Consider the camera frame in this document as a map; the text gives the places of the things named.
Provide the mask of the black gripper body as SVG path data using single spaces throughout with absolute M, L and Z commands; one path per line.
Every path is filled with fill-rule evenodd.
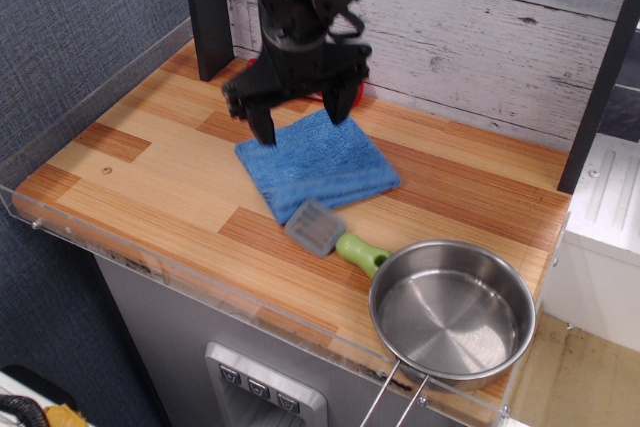
M 246 119 L 250 106 L 270 109 L 289 100 L 322 92 L 337 81 L 363 81 L 372 48 L 366 43 L 324 36 L 307 43 L 296 42 L 281 31 L 262 34 L 262 48 L 256 63 L 224 84 L 222 88 L 230 114 Z

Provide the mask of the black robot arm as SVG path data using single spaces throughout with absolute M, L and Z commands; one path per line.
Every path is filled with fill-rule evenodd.
M 276 142 L 271 118 L 282 103 L 320 94 L 333 124 L 349 115 L 369 75 L 372 49 L 349 6 L 357 0 L 257 0 L 262 47 L 255 63 L 222 88 L 231 116 L 247 121 L 256 140 Z M 232 59 L 226 0 L 188 0 L 201 79 Z

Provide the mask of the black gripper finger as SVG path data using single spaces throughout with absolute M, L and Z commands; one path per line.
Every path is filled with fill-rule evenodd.
M 255 139 L 262 145 L 276 144 L 276 134 L 271 109 L 250 106 L 246 109 L 246 120 Z
M 323 104 L 333 124 L 342 123 L 349 115 L 360 81 L 330 82 L 322 88 Z

